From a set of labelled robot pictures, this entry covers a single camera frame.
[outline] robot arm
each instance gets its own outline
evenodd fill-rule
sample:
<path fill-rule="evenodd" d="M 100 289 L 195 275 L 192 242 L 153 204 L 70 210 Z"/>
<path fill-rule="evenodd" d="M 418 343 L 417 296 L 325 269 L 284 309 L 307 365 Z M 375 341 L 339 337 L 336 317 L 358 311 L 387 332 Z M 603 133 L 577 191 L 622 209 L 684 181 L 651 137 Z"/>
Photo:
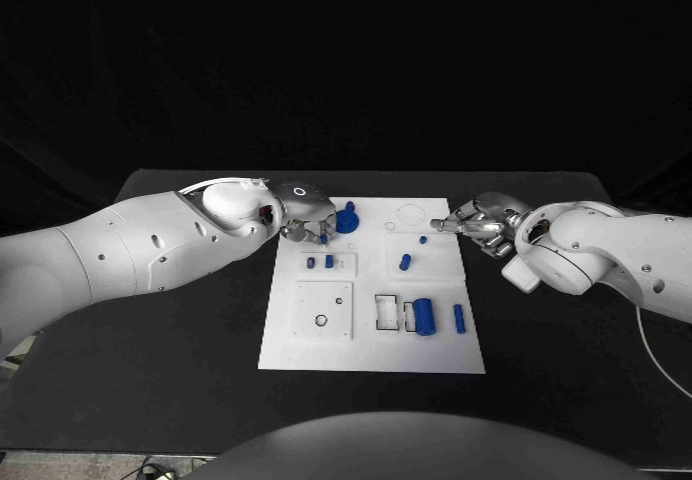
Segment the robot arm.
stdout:
<path fill-rule="evenodd" d="M 643 309 L 692 323 L 692 219 L 627 216 L 589 201 L 532 210 L 488 193 L 431 226 L 470 236 L 495 258 L 516 249 L 502 274 L 527 293 L 545 282 L 581 295 L 600 282 Z"/>
<path fill-rule="evenodd" d="M 312 186 L 222 178 L 132 198 L 77 222 L 0 238 L 0 358 L 68 313 L 170 290 L 241 260 L 281 231 L 322 243 L 335 205 Z"/>

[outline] table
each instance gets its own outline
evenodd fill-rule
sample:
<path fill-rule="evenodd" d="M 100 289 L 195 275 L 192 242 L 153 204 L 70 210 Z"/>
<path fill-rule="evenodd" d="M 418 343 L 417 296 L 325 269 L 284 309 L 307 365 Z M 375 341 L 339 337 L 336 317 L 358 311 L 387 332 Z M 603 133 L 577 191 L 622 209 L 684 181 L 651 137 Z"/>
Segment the table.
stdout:
<path fill-rule="evenodd" d="M 609 202 L 587 173 L 162 170 L 139 170 L 117 200 L 235 176 L 297 178 L 332 196 L 447 197 L 453 209 L 483 191 L 535 206 Z M 527 295 L 502 278 L 508 260 L 466 238 L 460 248 L 486 375 L 258 370 L 274 238 L 185 287 L 45 329 L 0 396 L 0 449 L 217 455 L 315 418 L 417 410 L 529 427 L 639 467 L 691 466 L 692 403 L 648 357 L 632 304 L 603 285 Z M 689 326 L 643 317 L 661 362 L 692 385 Z"/>

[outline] black curtain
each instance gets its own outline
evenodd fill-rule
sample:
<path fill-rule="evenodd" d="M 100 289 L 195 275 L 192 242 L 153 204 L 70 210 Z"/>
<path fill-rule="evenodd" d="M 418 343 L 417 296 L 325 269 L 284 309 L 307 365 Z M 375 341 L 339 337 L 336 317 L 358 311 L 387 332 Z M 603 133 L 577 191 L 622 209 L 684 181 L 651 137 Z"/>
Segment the black curtain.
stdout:
<path fill-rule="evenodd" d="M 590 171 L 691 214 L 688 10 L 8 2 L 5 224 L 137 168 Z"/>

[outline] blue cylinder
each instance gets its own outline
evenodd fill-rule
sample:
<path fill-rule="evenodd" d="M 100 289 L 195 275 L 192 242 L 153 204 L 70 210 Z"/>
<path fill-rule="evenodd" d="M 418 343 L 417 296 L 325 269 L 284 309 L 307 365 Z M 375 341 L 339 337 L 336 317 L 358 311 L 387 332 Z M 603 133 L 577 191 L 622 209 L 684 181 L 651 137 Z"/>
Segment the blue cylinder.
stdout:
<path fill-rule="evenodd" d="M 401 257 L 401 263 L 400 263 L 400 268 L 401 270 L 408 270 L 408 267 L 411 266 L 411 255 L 408 253 L 404 254 L 404 257 Z"/>
<path fill-rule="evenodd" d="M 436 317 L 433 316 L 433 302 L 430 298 L 420 298 L 414 302 L 416 333 L 423 336 L 437 333 Z"/>
<path fill-rule="evenodd" d="M 336 231 L 339 233 L 351 233 L 356 230 L 358 224 L 356 206 L 354 202 L 348 202 L 346 208 L 336 212 Z"/>
<path fill-rule="evenodd" d="M 465 311 L 462 305 L 454 305 L 454 322 L 457 324 L 457 333 L 466 333 Z"/>

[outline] blue object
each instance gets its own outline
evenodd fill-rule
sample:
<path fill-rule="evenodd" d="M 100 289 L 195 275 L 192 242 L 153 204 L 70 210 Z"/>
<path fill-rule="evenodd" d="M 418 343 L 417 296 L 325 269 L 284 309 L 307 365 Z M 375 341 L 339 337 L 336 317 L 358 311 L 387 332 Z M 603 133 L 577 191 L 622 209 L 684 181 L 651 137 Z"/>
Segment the blue object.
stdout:
<path fill-rule="evenodd" d="M 416 333 L 427 336 L 437 333 L 436 317 L 433 316 L 433 302 L 430 298 L 420 298 L 414 302 Z"/>
<path fill-rule="evenodd" d="M 404 254 L 401 257 L 401 263 L 400 263 L 400 268 L 401 270 L 408 270 L 408 267 L 411 266 L 411 255 L 408 253 Z"/>
<path fill-rule="evenodd" d="M 457 323 L 457 333 L 466 333 L 465 311 L 462 305 L 454 305 L 454 321 Z"/>
<path fill-rule="evenodd" d="M 356 206 L 354 202 L 348 202 L 346 208 L 336 212 L 336 231 L 339 233 L 351 233 L 356 230 L 358 224 Z"/>

